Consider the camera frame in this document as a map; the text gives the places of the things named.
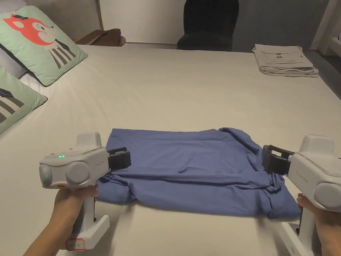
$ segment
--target dark chair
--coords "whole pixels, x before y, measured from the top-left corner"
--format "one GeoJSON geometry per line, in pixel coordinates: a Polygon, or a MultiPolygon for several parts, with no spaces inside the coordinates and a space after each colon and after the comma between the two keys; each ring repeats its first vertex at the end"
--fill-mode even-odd
{"type": "Polygon", "coordinates": [[[239,14],[238,0],[187,0],[181,50],[231,51],[239,14]]]}

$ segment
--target human hand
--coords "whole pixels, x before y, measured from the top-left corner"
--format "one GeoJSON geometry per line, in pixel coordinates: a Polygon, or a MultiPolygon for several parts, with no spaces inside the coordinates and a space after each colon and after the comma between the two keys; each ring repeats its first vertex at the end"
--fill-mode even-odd
{"type": "Polygon", "coordinates": [[[319,209],[303,194],[298,194],[297,203],[314,214],[322,255],[341,256],[341,213],[319,209]]]}
{"type": "Polygon", "coordinates": [[[84,199],[98,196],[97,187],[88,186],[75,191],[65,188],[58,191],[49,225],[61,232],[61,243],[70,237],[84,199]]]}

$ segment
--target green pillow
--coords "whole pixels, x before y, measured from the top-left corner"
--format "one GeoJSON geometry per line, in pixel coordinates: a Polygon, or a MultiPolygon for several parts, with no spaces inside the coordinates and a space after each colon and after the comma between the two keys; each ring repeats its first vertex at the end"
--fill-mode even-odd
{"type": "Polygon", "coordinates": [[[0,135],[45,101],[0,66],[0,135]]]}
{"type": "Polygon", "coordinates": [[[88,57],[35,6],[0,14],[0,47],[49,86],[88,57]]]}

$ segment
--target cartoon fox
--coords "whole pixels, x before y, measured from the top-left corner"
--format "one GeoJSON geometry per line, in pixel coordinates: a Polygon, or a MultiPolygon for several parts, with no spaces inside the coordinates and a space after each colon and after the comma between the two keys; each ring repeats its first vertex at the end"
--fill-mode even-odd
{"type": "Polygon", "coordinates": [[[19,31],[32,43],[43,46],[55,60],[58,69],[76,57],[70,48],[59,42],[54,34],[54,27],[48,27],[41,21],[12,14],[10,18],[3,19],[11,28],[19,31]]]}

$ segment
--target finger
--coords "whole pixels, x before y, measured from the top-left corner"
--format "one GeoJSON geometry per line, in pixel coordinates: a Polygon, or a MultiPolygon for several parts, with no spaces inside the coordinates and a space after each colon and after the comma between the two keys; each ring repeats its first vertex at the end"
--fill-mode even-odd
{"type": "Polygon", "coordinates": [[[313,203],[310,202],[309,199],[306,198],[305,196],[299,196],[297,198],[297,203],[301,207],[308,209],[313,214],[317,214],[319,212],[319,209],[315,205],[313,205],[313,203]]]}
{"type": "Polygon", "coordinates": [[[85,199],[87,197],[98,197],[98,191],[97,191],[98,185],[96,184],[95,186],[87,186],[84,188],[80,188],[74,191],[74,195],[85,199]]]}

